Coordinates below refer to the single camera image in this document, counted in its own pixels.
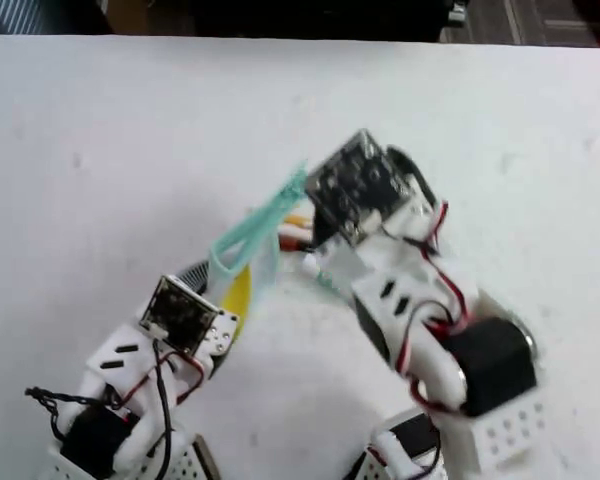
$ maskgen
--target white surface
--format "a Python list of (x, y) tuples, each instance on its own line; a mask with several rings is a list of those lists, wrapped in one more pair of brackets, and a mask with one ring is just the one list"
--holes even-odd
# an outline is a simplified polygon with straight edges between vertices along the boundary
[[(161, 273), (361, 126), (412, 154), (450, 201), (443, 235), (529, 318), (545, 465), (600, 478), (600, 50), (9, 37), (0, 479), (29, 478), (51, 438), (25, 387), (76, 389)], [(228, 479), (340, 478), (411, 405), (353, 315), (295, 278), (183, 415)]]

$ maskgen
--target red wire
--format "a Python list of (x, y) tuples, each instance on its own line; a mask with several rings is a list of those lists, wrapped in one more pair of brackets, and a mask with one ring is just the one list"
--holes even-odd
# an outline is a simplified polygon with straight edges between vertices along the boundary
[(438, 221), (436, 222), (435, 226), (433, 227), (433, 230), (431, 230), (431, 232), (429, 232), (429, 235), (427, 235), (427, 237), (424, 239), (425, 242), (430, 241), (434, 236), (438, 235), (438, 230), (440, 230), (442, 223), (444, 222), (445, 218), (447, 218), (448, 210), (449, 210), (449, 202), (443, 202), (442, 208), (440, 209), (440, 216), (438, 217)]
[(418, 312), (418, 310), (421, 307), (424, 307), (425, 305), (436, 305), (436, 306), (442, 308), (443, 310), (445, 310), (447, 312), (447, 315), (449, 316), (449, 318), (447, 320), (451, 321), (451, 313), (449, 312), (447, 307), (445, 307), (441, 302), (438, 302), (437, 300), (424, 300), (424, 301), (420, 302), (418, 305), (416, 305), (415, 307), (413, 307), (413, 310), (411, 310), (411, 316), (409, 317), (409, 322), (407, 323), (407, 326), (405, 327), (404, 335), (402, 337), (402, 347), (400, 348), (400, 354), (398, 355), (398, 359), (396, 360), (395, 368), (398, 371), (398, 373), (401, 373), (402, 370), (404, 370), (406, 368), (402, 364), (405, 361), (405, 358), (407, 356), (407, 352), (409, 349), (409, 329), (411, 328), (411, 325), (414, 321), (415, 314)]
[(187, 390), (183, 394), (179, 395), (176, 399), (176, 403), (178, 405), (180, 405), (184, 400), (186, 400), (187, 397), (191, 394), (191, 392), (193, 392), (196, 388), (198, 388), (200, 386), (200, 384), (202, 383), (202, 381), (204, 379), (204, 369), (202, 368), (202, 366), (200, 366), (200, 364), (195, 359), (188, 358), (186, 355), (184, 355), (180, 352), (177, 352), (176, 350), (172, 350), (169, 353), (167, 353), (164, 357), (162, 357), (160, 359), (160, 361), (158, 362), (158, 365), (153, 367), (151, 370), (149, 370), (142, 377), (142, 379), (131, 390), (129, 390), (127, 392), (127, 394), (122, 398), (122, 400), (120, 400), (120, 403), (116, 405), (116, 410), (121, 407), (124, 407), (129, 402), (129, 400), (131, 400), (131, 398), (136, 394), (136, 392), (138, 390), (140, 390), (140, 387), (142, 387), (145, 383), (147, 383), (147, 380), (149, 380), (149, 374), (155, 368), (159, 368), (172, 355), (178, 355), (182, 360), (184, 360), (186, 363), (188, 363), (189, 365), (194, 367), (200, 373), (200, 379), (196, 382), (196, 384), (193, 387), (191, 387), (189, 390)]
[(420, 404), (420, 406), (426, 410), (431, 410), (434, 412), (444, 412), (444, 413), (450, 413), (451, 410), (449, 410), (449, 408), (440, 403), (440, 402), (430, 402), (429, 400), (427, 400), (426, 398), (424, 398), (422, 396), (422, 394), (420, 393), (420, 389), (418, 388), (420, 386), (420, 379), (417, 377), (412, 377), (411, 378), (411, 396), (413, 397), (413, 399)]
[(384, 458), (382, 458), (382, 455), (380, 455), (380, 452), (378, 452), (374, 447), (372, 447), (371, 445), (369, 445), (367, 447), (367, 450), (369, 450), (369, 452), (371, 453), (371, 455), (373, 455), (376, 460), (378, 460), (378, 463), (380, 465), (382, 465), (383, 467), (387, 466), (387, 462), (384, 460)]

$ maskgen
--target wire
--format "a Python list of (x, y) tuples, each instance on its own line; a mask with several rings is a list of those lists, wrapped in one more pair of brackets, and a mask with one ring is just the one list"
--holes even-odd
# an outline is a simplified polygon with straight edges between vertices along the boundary
[(449, 323), (453, 322), (453, 317), (452, 317), (449, 309), (437, 300), (424, 300), (424, 301), (420, 302), (419, 304), (417, 304), (415, 307), (413, 307), (413, 309), (411, 310), (411, 315), (409, 315), (409, 320), (407, 321), (407, 326), (404, 329), (404, 335), (402, 337), (402, 348), (400, 349), (400, 353), (398, 354), (398, 359), (396, 360), (395, 369), (398, 373), (402, 373), (403, 371), (405, 371), (408, 366), (408, 365), (405, 365), (405, 362), (408, 358), (407, 354), (409, 353), (409, 349), (410, 349), (409, 330), (411, 329), (411, 325), (414, 322), (416, 313), (418, 313), (418, 311), (421, 308), (426, 307), (428, 305), (435, 305), (437, 307), (442, 308), (444, 310), (445, 314), (447, 315), (447, 321)]
[(416, 376), (411, 376), (411, 385), (409, 391), (413, 399), (425, 410), (439, 413), (453, 413), (445, 404), (440, 402), (431, 402), (424, 398), (420, 393), (420, 379)]
[(380, 226), (380, 231), (382, 232), (382, 234), (384, 236), (389, 237), (392, 240), (396, 240), (398, 242), (400, 242), (400, 241), (405, 242), (405, 243), (411, 245), (412, 247), (416, 247), (418, 249), (424, 248), (429, 254), (438, 255), (438, 251), (434, 247), (429, 245), (426, 241), (416, 240), (415, 238), (411, 238), (411, 237), (396, 237), (395, 235), (392, 235), (391, 233), (389, 233), (384, 225)]
[(162, 378), (162, 369), (160, 368), (160, 351), (158, 350), (158, 340), (153, 341), (153, 354), (156, 358), (156, 383), (158, 393), (160, 394), (160, 404), (162, 405), (162, 414), (164, 415), (164, 459), (156, 475), (155, 480), (163, 480), (169, 469), (171, 461), (171, 413), (169, 412), (169, 403), (167, 401), (167, 391), (164, 387)]
[(416, 178), (424, 198), (426, 198), (429, 205), (433, 207), (436, 204), (436, 196), (433, 194), (431, 187), (429, 187), (429, 184), (424, 179), (424, 175), (422, 175), (422, 172), (420, 172), (416, 163), (393, 146), (387, 148), (387, 154), (404, 173), (411, 174)]
[(24, 395), (25, 397), (31, 397), (34, 400), (37, 400), (37, 402), (51, 414), (51, 431), (53, 432), (53, 436), (61, 442), (65, 441), (65, 436), (58, 428), (58, 401), (97, 407), (107, 406), (105, 402), (96, 400), (95, 398), (67, 395), (66, 393), (54, 393), (40, 387), (27, 388), (24, 391)]
[[(194, 367), (200, 374), (200, 379), (196, 382), (196, 384), (193, 387), (191, 387), (189, 390), (187, 390), (186, 392), (184, 392), (178, 396), (176, 401), (177, 401), (177, 404), (180, 405), (182, 402), (184, 402), (189, 397), (189, 395), (191, 395), (191, 393), (194, 390), (199, 388), (200, 385), (202, 384), (202, 382), (204, 381), (204, 368), (194, 358), (190, 358), (181, 352), (172, 350), (171, 352), (167, 353), (164, 357), (160, 358), (156, 362), (157, 370), (160, 370), (160, 366), (164, 362), (168, 361), (169, 357), (171, 357), (172, 355), (178, 355), (187, 364)], [(144, 375), (144, 377), (142, 377), (142, 379), (131, 390), (129, 390), (129, 392), (122, 399), (120, 399), (120, 398), (116, 399), (115, 398), (116, 395), (113, 395), (112, 392), (110, 392), (110, 391), (105, 391), (106, 400), (98, 400), (96, 398), (82, 397), (80, 395), (55, 393), (55, 392), (51, 392), (50, 390), (46, 390), (46, 389), (40, 388), (40, 387), (27, 388), (24, 391), (24, 394), (25, 394), (25, 396), (31, 397), (34, 400), (36, 400), (40, 405), (42, 405), (51, 414), (51, 418), (50, 418), (51, 432), (53, 433), (53, 436), (56, 439), (60, 440), (61, 442), (64, 442), (65, 435), (58, 428), (58, 415), (59, 415), (58, 401), (67, 402), (67, 403), (79, 403), (80, 405), (109, 407), (112, 410), (119, 410), (122, 407), (124, 407), (129, 402), (129, 400), (131, 400), (133, 395), (135, 395), (135, 393), (140, 389), (140, 387), (142, 387), (147, 382), (147, 380), (149, 379), (150, 373), (151, 373), (151, 371), (147, 372)]]
[(433, 461), (431, 462), (430, 465), (425, 467), (420, 473), (416, 473), (415, 475), (412, 475), (407, 480), (420, 480), (422, 478), (428, 477), (429, 475), (431, 475), (433, 473), (433, 471), (438, 466), (438, 462), (440, 461), (440, 454), (442, 453), (442, 441), (440, 439), (440, 430), (438, 430), (433, 425), (433, 423), (431, 424), (431, 427), (436, 432), (436, 453), (433, 457)]

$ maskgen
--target black circuit board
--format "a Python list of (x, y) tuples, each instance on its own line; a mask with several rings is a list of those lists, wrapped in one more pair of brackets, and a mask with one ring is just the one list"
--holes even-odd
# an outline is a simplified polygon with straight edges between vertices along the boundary
[(367, 130), (360, 130), (307, 178), (316, 213), (356, 246), (371, 233), (361, 227), (374, 211), (382, 221), (411, 197), (404, 176)]
[(174, 349), (195, 354), (218, 310), (186, 285), (162, 277), (140, 320), (147, 330), (156, 325), (168, 332), (165, 341)]

